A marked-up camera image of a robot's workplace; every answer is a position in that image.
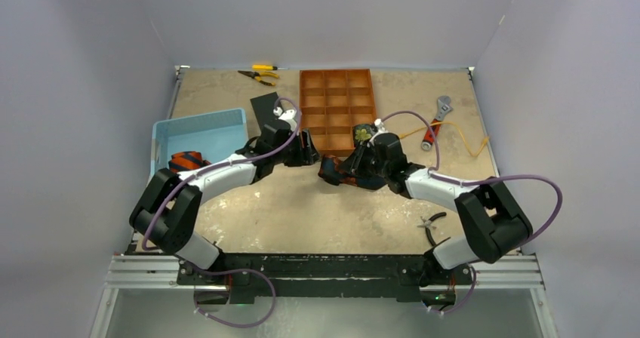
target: robotic arm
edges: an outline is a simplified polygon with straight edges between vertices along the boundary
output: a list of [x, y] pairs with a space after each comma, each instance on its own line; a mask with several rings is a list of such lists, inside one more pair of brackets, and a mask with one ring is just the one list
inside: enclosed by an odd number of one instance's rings
[[[168, 254], [175, 254], [201, 269], [210, 269], [222, 251], [194, 231], [200, 204], [230, 189], [260, 181], [272, 173], [276, 164], [296, 167], [312, 164], [319, 158], [308, 131], [303, 130], [287, 148], [271, 157], [233, 164], [274, 151], [294, 133], [295, 112], [280, 111], [279, 115], [277, 121], [265, 124], [255, 146], [248, 143], [236, 151], [228, 158], [230, 165], [226, 167], [206, 173], [202, 171], [211, 166], [178, 174], [167, 169], [156, 172], [131, 214], [130, 224], [138, 232], [146, 232], [166, 196], [181, 181], [195, 175], [177, 193], [173, 206], [162, 211], [149, 239]], [[468, 187], [442, 182], [437, 177], [444, 175], [410, 163], [398, 136], [388, 132], [380, 120], [370, 127], [374, 135], [361, 141], [341, 167], [361, 177], [382, 177], [395, 194], [430, 201], [457, 210], [460, 215], [464, 235], [443, 241], [425, 252], [425, 278], [478, 260], [494, 263], [531, 236], [528, 218], [504, 183]], [[488, 210], [494, 210], [493, 216], [489, 216]]]

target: pliers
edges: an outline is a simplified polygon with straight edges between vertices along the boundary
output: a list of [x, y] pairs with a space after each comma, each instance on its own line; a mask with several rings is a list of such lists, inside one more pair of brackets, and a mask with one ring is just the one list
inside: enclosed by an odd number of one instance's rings
[[431, 225], [437, 219], [440, 219], [440, 218], [445, 217], [445, 216], [447, 216], [446, 212], [440, 212], [440, 213], [437, 213], [437, 214], [431, 216], [429, 219], [425, 219], [424, 217], [420, 217], [420, 219], [422, 220], [422, 223], [420, 225], [418, 225], [418, 227], [424, 228], [424, 233], [426, 234], [426, 239], [429, 241], [431, 246], [436, 246], [437, 245], [435, 240], [433, 239], [433, 235], [431, 235]]
[[275, 74], [274, 72], [244, 72], [242, 70], [238, 70], [238, 72], [242, 75], [246, 75], [249, 78], [256, 79], [259, 83], [268, 85], [270, 87], [275, 87], [275, 83], [270, 83], [268, 81], [262, 80], [262, 76], [270, 76], [272, 78], [280, 79], [280, 75]]

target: screwdriver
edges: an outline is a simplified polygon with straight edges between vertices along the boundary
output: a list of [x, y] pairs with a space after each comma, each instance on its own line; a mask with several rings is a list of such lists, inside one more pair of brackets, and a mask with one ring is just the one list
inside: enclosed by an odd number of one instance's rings
[[289, 70], [289, 68], [278, 68], [277, 66], [273, 66], [273, 65], [260, 65], [260, 64], [254, 64], [252, 68], [254, 68], [255, 70]]

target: adjustable wrench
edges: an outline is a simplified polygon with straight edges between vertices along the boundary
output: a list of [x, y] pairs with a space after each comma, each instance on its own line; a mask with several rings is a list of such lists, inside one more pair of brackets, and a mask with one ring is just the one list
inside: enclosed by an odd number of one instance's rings
[[[438, 98], [438, 114], [436, 114], [435, 118], [431, 121], [432, 124], [436, 123], [437, 121], [445, 120], [445, 115], [454, 110], [453, 108], [451, 108], [450, 104], [451, 98], [448, 95], [443, 95]], [[438, 132], [440, 131], [441, 126], [442, 124], [433, 126], [433, 134], [431, 134], [429, 129], [426, 130], [424, 138], [422, 139], [422, 144], [420, 145], [423, 150], [429, 151], [431, 149], [431, 146], [433, 146], [433, 141], [438, 136]]]

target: beige tabletop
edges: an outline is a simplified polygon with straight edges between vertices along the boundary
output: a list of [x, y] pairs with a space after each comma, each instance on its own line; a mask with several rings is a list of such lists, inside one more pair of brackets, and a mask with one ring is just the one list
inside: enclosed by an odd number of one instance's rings
[[[275, 88], [261, 85], [235, 70], [191, 69], [184, 75], [173, 117], [244, 108], [249, 137], [259, 134], [249, 100], [272, 91], [298, 100], [299, 71], [279, 70]], [[431, 120], [436, 99], [451, 97], [454, 111], [447, 121], [459, 124], [472, 149], [484, 136], [471, 82], [460, 72], [406, 72], [372, 70], [379, 117], [409, 109]], [[399, 115], [386, 126], [402, 134], [422, 126], [411, 115]], [[435, 152], [420, 148], [423, 133], [402, 140], [410, 161], [430, 166]], [[494, 175], [488, 150], [471, 157], [460, 136], [444, 125], [438, 136], [440, 171], [464, 179]], [[200, 207], [195, 229], [217, 241], [227, 252], [317, 254], [421, 254], [429, 249], [420, 217], [444, 209], [427, 201], [409, 200], [386, 187], [369, 192], [353, 186], [332, 186], [318, 176], [319, 164], [308, 167], [276, 166], [273, 174], [251, 186], [229, 191]], [[435, 223], [436, 241], [462, 234], [457, 215]]]

